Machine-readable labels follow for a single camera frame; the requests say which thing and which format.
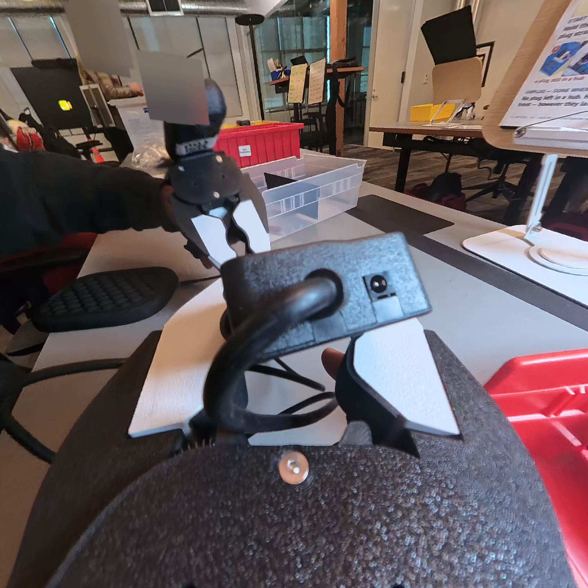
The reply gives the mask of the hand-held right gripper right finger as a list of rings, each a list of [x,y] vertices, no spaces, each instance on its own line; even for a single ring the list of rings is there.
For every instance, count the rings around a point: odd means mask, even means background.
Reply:
[[[337,370],[335,397],[346,416],[341,442],[419,455],[416,433],[460,438],[460,428],[417,319],[353,338]]]

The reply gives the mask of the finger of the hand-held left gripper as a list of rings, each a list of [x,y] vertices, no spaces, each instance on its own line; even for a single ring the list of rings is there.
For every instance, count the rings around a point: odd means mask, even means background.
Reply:
[[[269,234],[254,207],[254,202],[240,201],[232,213],[232,221],[248,254],[262,254],[270,251]]]
[[[209,212],[194,210],[189,213],[191,227],[195,231],[194,244],[204,253],[205,258],[219,269],[224,263],[236,259],[235,243],[238,230],[231,211],[217,207]]]

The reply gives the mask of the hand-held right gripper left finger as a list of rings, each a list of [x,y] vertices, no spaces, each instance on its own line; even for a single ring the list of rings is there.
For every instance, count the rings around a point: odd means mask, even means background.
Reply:
[[[189,431],[189,421],[203,410],[210,365],[225,343],[225,310],[223,284],[213,282],[167,321],[129,424],[130,437]]]

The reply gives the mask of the black usb hub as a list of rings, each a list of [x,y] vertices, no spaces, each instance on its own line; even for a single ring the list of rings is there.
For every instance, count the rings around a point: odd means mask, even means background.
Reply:
[[[250,316],[267,320],[273,300],[281,292],[307,279],[328,279],[337,298],[327,308],[286,329],[272,342],[258,343],[246,334],[256,350],[254,363],[265,362],[338,341],[431,312],[408,243],[401,232],[353,240],[326,240],[251,254],[226,262],[221,268],[224,298],[233,330]]]

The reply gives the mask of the clear plastic bin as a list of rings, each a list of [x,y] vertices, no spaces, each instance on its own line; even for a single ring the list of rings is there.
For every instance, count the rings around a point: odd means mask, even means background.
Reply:
[[[305,178],[320,188],[318,219],[299,214],[268,218],[269,238],[274,242],[356,207],[365,164],[364,159],[309,152],[299,158],[276,160],[241,171],[249,175],[262,197],[266,190],[265,172],[287,178]]]

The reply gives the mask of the red plastic bin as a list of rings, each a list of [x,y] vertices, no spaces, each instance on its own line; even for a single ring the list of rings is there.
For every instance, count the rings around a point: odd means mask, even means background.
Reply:
[[[587,587],[587,349],[515,357],[484,388],[533,458]]]

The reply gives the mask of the person's left forearm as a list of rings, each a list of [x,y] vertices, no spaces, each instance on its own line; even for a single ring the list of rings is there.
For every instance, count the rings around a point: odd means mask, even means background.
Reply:
[[[163,180],[136,169],[1,148],[1,258],[57,246],[70,234],[178,232],[170,194]]]

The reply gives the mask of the black divider panel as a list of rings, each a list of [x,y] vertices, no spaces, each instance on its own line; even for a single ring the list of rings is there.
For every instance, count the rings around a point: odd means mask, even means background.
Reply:
[[[287,178],[264,173],[266,190],[263,200],[269,219],[291,217],[293,214],[318,219],[320,188],[305,178]]]

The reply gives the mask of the clear plastic bag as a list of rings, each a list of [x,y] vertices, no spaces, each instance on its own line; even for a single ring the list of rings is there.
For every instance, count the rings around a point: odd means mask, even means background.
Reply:
[[[129,166],[148,173],[168,168],[173,163],[165,143],[161,141],[143,143],[134,148]]]

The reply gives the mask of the ribbed red bin white label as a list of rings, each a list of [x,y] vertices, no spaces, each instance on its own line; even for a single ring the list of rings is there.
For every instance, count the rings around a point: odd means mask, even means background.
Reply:
[[[261,122],[249,126],[225,128],[213,147],[233,158],[239,168],[300,157],[300,133],[303,123]]]

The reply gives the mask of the whiteboard easel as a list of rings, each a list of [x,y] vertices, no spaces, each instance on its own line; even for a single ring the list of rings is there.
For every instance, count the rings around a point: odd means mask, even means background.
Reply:
[[[289,75],[288,104],[301,104],[303,102],[306,72],[306,62],[292,65]]]
[[[307,85],[308,106],[321,104],[325,93],[326,58],[312,62],[309,66]]]

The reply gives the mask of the black display screen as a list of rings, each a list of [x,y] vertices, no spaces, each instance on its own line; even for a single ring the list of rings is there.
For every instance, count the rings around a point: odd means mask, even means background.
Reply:
[[[67,130],[95,126],[80,90],[76,59],[37,59],[29,67],[10,70],[44,127]]]

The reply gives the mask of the red bag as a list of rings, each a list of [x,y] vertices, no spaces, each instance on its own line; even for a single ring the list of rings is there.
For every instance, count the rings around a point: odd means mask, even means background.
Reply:
[[[430,184],[419,183],[406,190],[405,194],[446,208],[466,212],[462,176],[457,172],[441,173]]]

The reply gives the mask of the wooden desk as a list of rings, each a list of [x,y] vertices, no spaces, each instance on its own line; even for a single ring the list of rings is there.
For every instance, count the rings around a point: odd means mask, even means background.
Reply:
[[[431,123],[397,123],[392,127],[369,128],[383,135],[382,146],[399,149],[394,190],[405,192],[410,156],[414,151],[477,157],[493,149],[479,125],[433,125]]]

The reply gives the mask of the yellow plastic bin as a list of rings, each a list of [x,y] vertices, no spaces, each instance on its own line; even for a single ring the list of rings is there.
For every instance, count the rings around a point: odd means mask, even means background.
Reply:
[[[410,108],[410,122],[446,122],[451,119],[456,104],[424,104]]]

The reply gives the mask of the black monitor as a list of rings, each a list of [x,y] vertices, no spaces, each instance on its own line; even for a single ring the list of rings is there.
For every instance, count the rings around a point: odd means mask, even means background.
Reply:
[[[476,57],[476,37],[469,5],[426,21],[420,30],[435,65]]]

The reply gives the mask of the document stand with wooden board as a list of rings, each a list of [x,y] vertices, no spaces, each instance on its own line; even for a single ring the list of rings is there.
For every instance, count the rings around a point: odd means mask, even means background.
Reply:
[[[587,175],[587,1],[545,1],[489,106],[484,138],[539,155],[524,225],[462,246],[497,266],[540,281],[587,282],[587,243],[544,228],[543,209],[560,158]]]

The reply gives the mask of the printed instruction sheet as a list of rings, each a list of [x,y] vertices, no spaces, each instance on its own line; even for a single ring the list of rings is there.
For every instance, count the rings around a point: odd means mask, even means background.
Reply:
[[[503,128],[587,128],[587,1],[545,1],[504,83]]]

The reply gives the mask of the wooden post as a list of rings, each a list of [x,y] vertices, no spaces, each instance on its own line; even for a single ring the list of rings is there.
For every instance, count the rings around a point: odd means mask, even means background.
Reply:
[[[329,133],[329,153],[339,156],[343,146],[343,101],[341,98],[342,82],[339,71],[342,69],[342,60],[347,52],[347,24],[348,2],[330,1],[330,64],[331,73],[327,75],[330,98],[327,102],[326,121]]]

